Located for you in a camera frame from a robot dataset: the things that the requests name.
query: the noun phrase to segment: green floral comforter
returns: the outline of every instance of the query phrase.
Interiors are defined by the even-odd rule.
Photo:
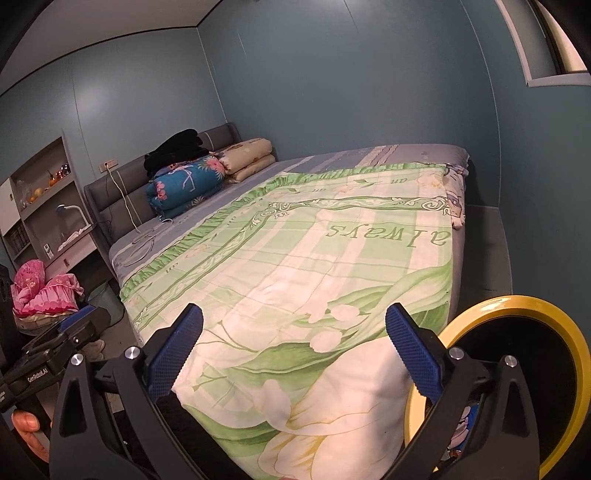
[[[402,442],[409,379],[385,334],[401,302],[447,320],[445,166],[282,173],[131,277],[142,340],[189,302],[205,329],[174,391],[254,479],[379,479]]]

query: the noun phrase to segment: electrical outlet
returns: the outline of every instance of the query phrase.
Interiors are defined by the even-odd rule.
[[[116,161],[116,160],[109,160],[109,161],[106,161],[106,162],[104,162],[104,163],[101,163],[101,164],[99,165],[99,171],[100,171],[101,173],[104,173],[104,172],[106,172],[107,170],[112,170],[112,169],[113,169],[113,168],[115,168],[117,165],[119,165],[119,162],[118,162],[118,161]]]

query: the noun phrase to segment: finger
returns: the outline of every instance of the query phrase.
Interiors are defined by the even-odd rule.
[[[41,428],[37,417],[32,413],[23,410],[15,410],[12,412],[12,424],[18,433],[38,432]]]
[[[48,462],[49,453],[34,434],[40,429],[36,416],[26,411],[15,410],[12,414],[12,424],[31,451],[41,460]]]

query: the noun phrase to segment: blue wall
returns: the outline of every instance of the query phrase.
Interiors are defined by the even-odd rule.
[[[558,305],[591,342],[591,87],[527,87],[495,1],[462,1],[495,91],[514,290]]]
[[[82,185],[185,128],[224,123],[195,28],[130,35],[85,48],[0,96],[0,181],[64,135]]]
[[[491,85],[458,0],[223,0],[199,32],[226,115],[280,158],[457,144],[469,200],[498,204]]]

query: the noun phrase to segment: trash bin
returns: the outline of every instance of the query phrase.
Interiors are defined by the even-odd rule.
[[[96,287],[88,295],[88,303],[95,307],[102,307],[111,316],[111,325],[123,318],[125,307],[107,282]]]

